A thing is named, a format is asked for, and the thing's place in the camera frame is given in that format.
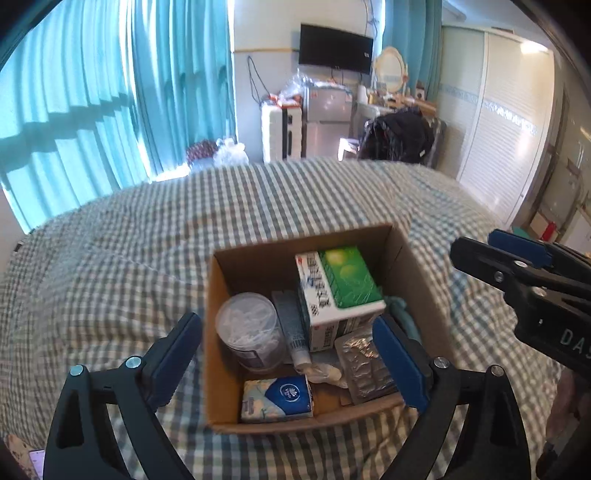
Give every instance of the blue gripper pad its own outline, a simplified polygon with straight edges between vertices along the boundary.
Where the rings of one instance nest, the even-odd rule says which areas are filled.
[[[541,242],[496,229],[489,233],[488,244],[528,260],[535,268],[552,266],[552,255]]]
[[[424,412],[433,386],[427,352],[416,340],[409,339],[393,319],[376,318],[372,332],[379,355],[404,402],[419,413]]]
[[[142,387],[153,411],[172,399],[201,343],[201,335],[201,318],[195,313],[186,313],[171,332],[154,342],[144,355]]]

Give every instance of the round mirror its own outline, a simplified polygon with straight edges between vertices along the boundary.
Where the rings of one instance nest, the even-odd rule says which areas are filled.
[[[400,52],[394,47],[386,47],[375,60],[374,72],[378,88],[388,93],[396,93],[404,85],[406,67]]]

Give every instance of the wall-mounted tv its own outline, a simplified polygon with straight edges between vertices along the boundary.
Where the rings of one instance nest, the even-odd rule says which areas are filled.
[[[369,74],[373,49],[373,38],[334,28],[301,25],[300,65]]]

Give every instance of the plastic bag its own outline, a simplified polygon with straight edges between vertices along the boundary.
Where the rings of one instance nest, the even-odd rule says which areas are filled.
[[[328,383],[340,388],[347,388],[347,381],[343,376],[343,372],[329,364],[311,364],[302,369],[308,382],[311,383]]]
[[[281,92],[279,93],[279,101],[283,102],[298,96],[302,97],[306,86],[313,83],[314,81],[310,77],[300,72],[298,69],[297,73],[281,89]]]
[[[219,147],[213,156],[213,164],[219,167],[232,167],[234,165],[247,165],[248,155],[244,151],[244,143],[235,144],[233,138],[217,141]]]

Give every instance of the gingham bed cover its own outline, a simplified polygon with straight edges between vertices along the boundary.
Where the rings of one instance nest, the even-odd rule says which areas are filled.
[[[559,366],[517,341],[501,294],[457,272],[461,235],[497,225],[459,185],[420,166],[334,159],[207,170],[145,184],[59,216],[14,253],[0,286],[0,431],[44,447],[70,365],[114,368],[144,353],[186,311],[204,314],[212,252],[253,242],[395,222],[447,321],[459,368],[506,369],[532,466]],[[202,349],[157,416],[195,478],[377,478],[415,422],[409,408],[281,435],[214,434],[206,426]],[[144,474],[117,410],[111,418],[134,478]],[[451,458],[458,408],[431,473]]]

